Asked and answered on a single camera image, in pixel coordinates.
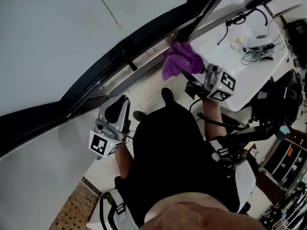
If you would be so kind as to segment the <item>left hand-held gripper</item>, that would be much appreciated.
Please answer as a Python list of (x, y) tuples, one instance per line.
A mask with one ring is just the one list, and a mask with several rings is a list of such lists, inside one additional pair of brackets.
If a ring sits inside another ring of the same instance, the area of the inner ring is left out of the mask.
[(88, 149), (101, 158), (113, 154), (130, 133), (129, 113), (130, 100), (126, 95), (103, 103), (90, 131)]

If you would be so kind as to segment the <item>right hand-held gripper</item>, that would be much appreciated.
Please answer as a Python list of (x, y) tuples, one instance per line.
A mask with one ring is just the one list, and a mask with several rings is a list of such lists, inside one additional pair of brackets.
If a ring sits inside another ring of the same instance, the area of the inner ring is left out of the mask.
[(225, 102), (234, 95), (236, 80), (224, 68), (212, 63), (204, 63), (198, 74), (184, 73), (188, 82), (185, 92), (194, 99), (195, 96)]

